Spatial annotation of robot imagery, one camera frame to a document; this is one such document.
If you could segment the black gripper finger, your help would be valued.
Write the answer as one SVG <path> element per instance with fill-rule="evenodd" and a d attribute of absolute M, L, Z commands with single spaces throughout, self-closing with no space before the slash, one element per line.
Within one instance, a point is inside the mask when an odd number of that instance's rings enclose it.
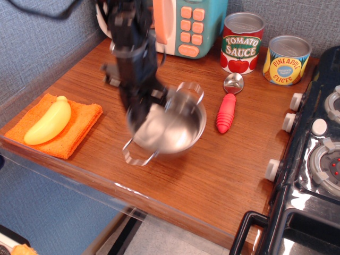
<path fill-rule="evenodd" d="M 132 133 L 136 133 L 146 121 L 151 107 L 153 105 L 159 105 L 159 102 L 151 98 L 130 98 L 128 103 L 127 123 Z"/>
<path fill-rule="evenodd" d="M 122 104 L 124 106 L 125 111 L 127 112 L 131 106 L 131 92 L 127 87 L 124 87 L 122 85 L 119 86 L 119 93 L 120 98 L 122 101 Z"/>

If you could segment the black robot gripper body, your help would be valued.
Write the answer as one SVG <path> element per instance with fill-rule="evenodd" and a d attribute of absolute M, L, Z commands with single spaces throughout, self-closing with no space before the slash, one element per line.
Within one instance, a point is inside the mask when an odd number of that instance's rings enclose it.
<path fill-rule="evenodd" d="M 156 78 L 158 60 L 155 42 L 144 42 L 139 48 L 119 48 L 111 42 L 110 51 L 116 57 L 115 64 L 105 63 L 105 82 L 127 87 L 131 98 L 151 98 L 165 106 L 168 89 Z"/>

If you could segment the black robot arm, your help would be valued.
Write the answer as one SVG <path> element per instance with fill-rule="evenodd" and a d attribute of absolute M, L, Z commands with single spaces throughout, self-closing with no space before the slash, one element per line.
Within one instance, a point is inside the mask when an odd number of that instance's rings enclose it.
<path fill-rule="evenodd" d="M 147 120 L 152 104 L 165 106 L 168 90 L 156 78 L 155 37 L 150 34 L 152 12 L 146 1 L 96 1 L 97 17 L 110 32 L 116 57 L 122 103 L 130 126 L 137 131 Z"/>

